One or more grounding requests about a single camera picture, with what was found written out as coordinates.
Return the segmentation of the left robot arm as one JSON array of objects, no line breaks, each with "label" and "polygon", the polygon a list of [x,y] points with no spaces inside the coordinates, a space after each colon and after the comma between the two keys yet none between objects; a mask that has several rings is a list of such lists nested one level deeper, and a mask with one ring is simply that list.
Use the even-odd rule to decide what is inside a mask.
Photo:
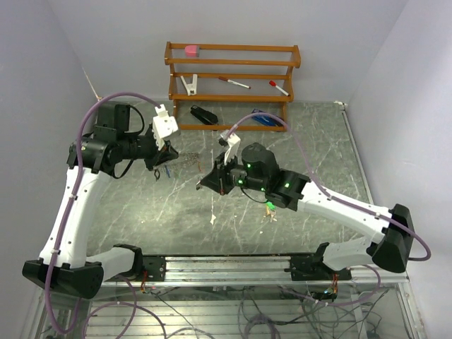
[{"label": "left robot arm", "polygon": [[81,162],[76,145],[71,145],[66,189],[52,232],[38,258],[26,261],[22,269],[23,276],[42,289],[91,299],[104,281],[118,274],[127,280],[142,276],[143,254],[137,246],[117,244],[95,256],[86,254],[100,198],[110,181],[119,178],[116,165],[143,160],[148,170],[155,171],[179,156],[170,143],[179,127],[165,106],[155,108],[151,124],[131,132],[134,109],[120,102],[100,105],[93,131],[81,138]]}]

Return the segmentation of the grey keyring disc with rings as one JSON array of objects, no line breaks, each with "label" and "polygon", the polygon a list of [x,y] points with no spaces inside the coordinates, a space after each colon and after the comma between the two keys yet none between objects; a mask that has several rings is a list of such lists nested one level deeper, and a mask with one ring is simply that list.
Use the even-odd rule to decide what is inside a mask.
[{"label": "grey keyring disc with rings", "polygon": [[201,155],[199,153],[180,153],[175,160],[169,160],[161,165],[157,165],[156,169],[161,172],[169,170],[170,174],[176,174],[190,166],[199,166]]}]

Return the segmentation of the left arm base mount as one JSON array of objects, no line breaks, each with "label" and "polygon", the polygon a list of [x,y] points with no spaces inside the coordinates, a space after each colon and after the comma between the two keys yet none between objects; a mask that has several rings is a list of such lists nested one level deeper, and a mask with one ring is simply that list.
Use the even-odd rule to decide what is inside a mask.
[{"label": "left arm base mount", "polygon": [[163,282],[167,261],[164,256],[144,256],[139,278],[145,282]]}]

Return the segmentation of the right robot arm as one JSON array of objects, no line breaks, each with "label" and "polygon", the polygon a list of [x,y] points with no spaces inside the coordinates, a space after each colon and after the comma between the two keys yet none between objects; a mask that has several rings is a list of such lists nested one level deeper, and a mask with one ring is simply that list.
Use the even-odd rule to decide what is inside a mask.
[{"label": "right robot arm", "polygon": [[350,266],[372,263],[392,273],[406,270],[414,240],[409,208],[401,204],[375,206],[328,193],[308,176],[280,168],[273,152],[259,143],[245,147],[241,157],[221,153],[196,187],[222,196],[235,187],[260,191],[266,202],[277,208],[319,215],[360,233],[359,239],[318,247],[305,270],[319,279]]}]

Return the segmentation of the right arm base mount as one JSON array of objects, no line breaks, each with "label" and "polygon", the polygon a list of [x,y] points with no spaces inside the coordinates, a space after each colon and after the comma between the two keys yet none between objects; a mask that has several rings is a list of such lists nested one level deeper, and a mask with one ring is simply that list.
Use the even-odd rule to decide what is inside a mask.
[{"label": "right arm base mount", "polygon": [[349,269],[334,271],[315,258],[313,254],[291,256],[289,267],[284,271],[290,274],[292,281],[332,280],[334,276],[339,281],[352,279]]}]

